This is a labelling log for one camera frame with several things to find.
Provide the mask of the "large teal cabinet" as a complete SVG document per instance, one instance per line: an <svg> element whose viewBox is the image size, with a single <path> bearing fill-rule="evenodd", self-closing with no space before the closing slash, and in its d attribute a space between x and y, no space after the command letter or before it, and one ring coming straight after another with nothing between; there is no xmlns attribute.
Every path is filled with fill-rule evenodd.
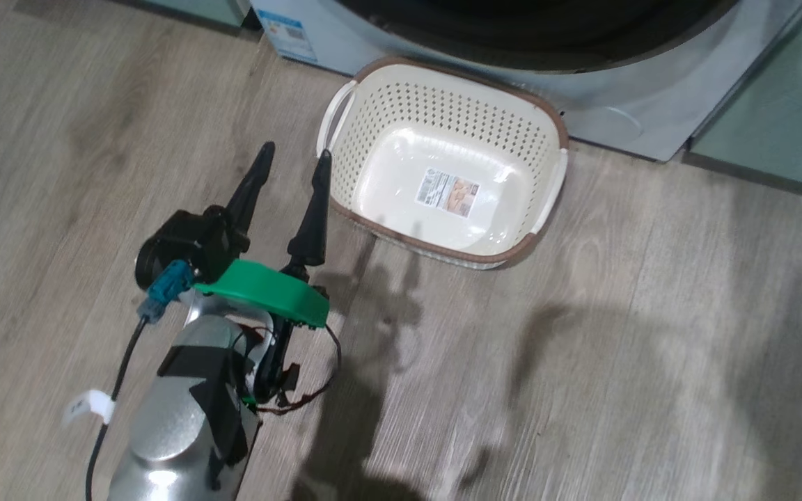
<svg viewBox="0 0 802 501"><path fill-rule="evenodd" d="M690 140L682 161L802 196L802 16Z"/></svg>

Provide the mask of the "round filter cover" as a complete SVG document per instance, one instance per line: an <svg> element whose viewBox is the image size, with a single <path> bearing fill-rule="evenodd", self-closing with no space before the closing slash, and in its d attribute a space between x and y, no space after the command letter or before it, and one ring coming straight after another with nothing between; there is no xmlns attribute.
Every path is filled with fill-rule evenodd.
<svg viewBox="0 0 802 501"><path fill-rule="evenodd" d="M642 136L643 125L626 111L613 106L599 106L577 114L575 136L593 143L611 145L630 143Z"/></svg>

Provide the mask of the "product sticker in basket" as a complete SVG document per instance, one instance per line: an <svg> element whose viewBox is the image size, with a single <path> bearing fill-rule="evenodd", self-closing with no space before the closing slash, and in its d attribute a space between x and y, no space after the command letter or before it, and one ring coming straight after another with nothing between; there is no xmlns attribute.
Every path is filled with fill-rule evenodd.
<svg viewBox="0 0 802 501"><path fill-rule="evenodd" d="M480 184L450 175L435 168L427 168L415 202L429 208L468 218L480 193Z"/></svg>

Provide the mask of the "cream perforated laundry basket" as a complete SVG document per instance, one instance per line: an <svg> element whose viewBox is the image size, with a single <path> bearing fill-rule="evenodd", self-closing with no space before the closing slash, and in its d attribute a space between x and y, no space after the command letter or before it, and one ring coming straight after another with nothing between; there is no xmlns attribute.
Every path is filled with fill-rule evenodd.
<svg viewBox="0 0 802 501"><path fill-rule="evenodd" d="M315 153L325 149L340 215L408 251L479 270L530 251L569 168L569 134L544 99L399 58L364 67L332 96ZM480 184L468 218L415 202L427 168Z"/></svg>

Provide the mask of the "white washing machine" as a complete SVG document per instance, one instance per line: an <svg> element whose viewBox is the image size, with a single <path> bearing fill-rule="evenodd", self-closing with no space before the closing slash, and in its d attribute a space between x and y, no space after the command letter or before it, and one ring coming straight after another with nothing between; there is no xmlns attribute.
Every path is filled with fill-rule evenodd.
<svg viewBox="0 0 802 501"><path fill-rule="evenodd" d="M656 161L668 161L802 16L802 0L738 0L709 28L665 53L573 73L515 70L458 59L382 31L337 0L249 2L257 18L255 9L262 9L301 22L317 58L310 65L353 76L375 61L395 57L515 86L554 105L576 139ZM572 120L580 111L599 106L613 106L637 118L642 136L611 145L575 136Z"/></svg>

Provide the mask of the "blue energy label sticker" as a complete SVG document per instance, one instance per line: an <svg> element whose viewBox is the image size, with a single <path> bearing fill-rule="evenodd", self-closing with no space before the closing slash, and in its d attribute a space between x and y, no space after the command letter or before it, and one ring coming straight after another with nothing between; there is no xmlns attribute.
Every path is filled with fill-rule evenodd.
<svg viewBox="0 0 802 501"><path fill-rule="evenodd" d="M299 20L262 9L255 9L255 13L278 54L305 63L317 63L314 48Z"/></svg>

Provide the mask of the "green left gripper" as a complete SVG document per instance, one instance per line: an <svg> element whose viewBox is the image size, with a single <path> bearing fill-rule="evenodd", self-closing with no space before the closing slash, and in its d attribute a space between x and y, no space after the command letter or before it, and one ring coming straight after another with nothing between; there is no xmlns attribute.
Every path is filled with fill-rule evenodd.
<svg viewBox="0 0 802 501"><path fill-rule="evenodd" d="M242 235L248 234L275 154L276 143L265 142L227 204L233 228ZM288 244L293 265L318 267L325 263L331 166L332 155L325 149L311 180L308 209ZM254 261L235 260L216 282L194 286L194 318L220 316L255 321L255 326L241 329L248 340L229 343L230 348L241 349L246 386L241 400L248 406L264 406L271 400L276 400L278 406L305 406L328 389L330 383L325 381L316 391L290 401L287 393L296 389L299 365L285 368L283 363L294 330L328 329L329 313L330 301L324 289Z"/></svg>

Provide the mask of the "small teal cabinet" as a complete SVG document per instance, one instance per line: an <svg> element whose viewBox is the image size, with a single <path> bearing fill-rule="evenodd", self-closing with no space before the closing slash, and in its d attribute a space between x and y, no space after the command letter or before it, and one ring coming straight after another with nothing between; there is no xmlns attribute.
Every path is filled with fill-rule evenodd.
<svg viewBox="0 0 802 501"><path fill-rule="evenodd" d="M251 10L249 0L139 0L176 13L225 26L241 26Z"/></svg>

